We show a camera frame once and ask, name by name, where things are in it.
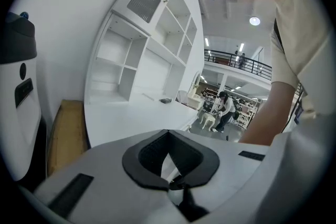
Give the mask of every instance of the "white cabinet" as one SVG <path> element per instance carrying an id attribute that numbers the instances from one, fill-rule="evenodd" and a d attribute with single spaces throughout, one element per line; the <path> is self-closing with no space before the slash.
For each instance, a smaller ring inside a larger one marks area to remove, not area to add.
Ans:
<path id="1" fill-rule="evenodd" d="M 117 0 L 93 46 L 85 103 L 175 100 L 196 31 L 184 0 Z"/>

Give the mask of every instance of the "round ceiling light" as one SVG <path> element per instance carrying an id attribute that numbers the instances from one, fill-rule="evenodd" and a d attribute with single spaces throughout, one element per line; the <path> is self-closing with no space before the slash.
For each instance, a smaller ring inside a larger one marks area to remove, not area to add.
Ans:
<path id="1" fill-rule="evenodd" d="M 251 17 L 250 24 L 259 25 L 260 24 L 260 19 L 258 17 Z"/>

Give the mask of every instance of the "curved white wall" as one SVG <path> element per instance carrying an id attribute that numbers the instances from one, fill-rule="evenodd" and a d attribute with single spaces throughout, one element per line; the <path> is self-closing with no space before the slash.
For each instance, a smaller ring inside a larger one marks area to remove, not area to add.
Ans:
<path id="1" fill-rule="evenodd" d="M 85 76 L 98 29 L 115 0 L 16 0 L 10 11 L 27 11 L 36 28 L 37 84 L 49 129 L 62 99 L 83 100 Z M 202 71 L 203 29 L 198 0 L 185 0 L 197 26 L 181 90 Z"/>

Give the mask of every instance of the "fluorescent light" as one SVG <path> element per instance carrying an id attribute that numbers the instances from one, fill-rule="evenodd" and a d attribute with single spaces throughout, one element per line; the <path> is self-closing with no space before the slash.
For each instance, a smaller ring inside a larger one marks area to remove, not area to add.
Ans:
<path id="1" fill-rule="evenodd" d="M 243 51 L 244 43 L 241 44 L 239 51 Z"/>
<path id="2" fill-rule="evenodd" d="M 250 19 L 250 24 L 254 25 L 254 26 L 257 26 L 260 24 L 260 19 L 258 17 L 252 17 Z"/>

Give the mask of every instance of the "black metal railing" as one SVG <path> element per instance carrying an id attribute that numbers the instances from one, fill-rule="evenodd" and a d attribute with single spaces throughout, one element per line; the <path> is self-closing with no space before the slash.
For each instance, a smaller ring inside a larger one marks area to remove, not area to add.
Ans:
<path id="1" fill-rule="evenodd" d="M 228 52 L 218 50 L 204 50 L 204 61 L 238 68 L 268 80 L 272 79 L 272 67 L 262 62 L 236 54 L 230 54 Z M 301 87 L 301 84 L 299 84 L 295 91 L 296 95 L 300 94 Z"/>

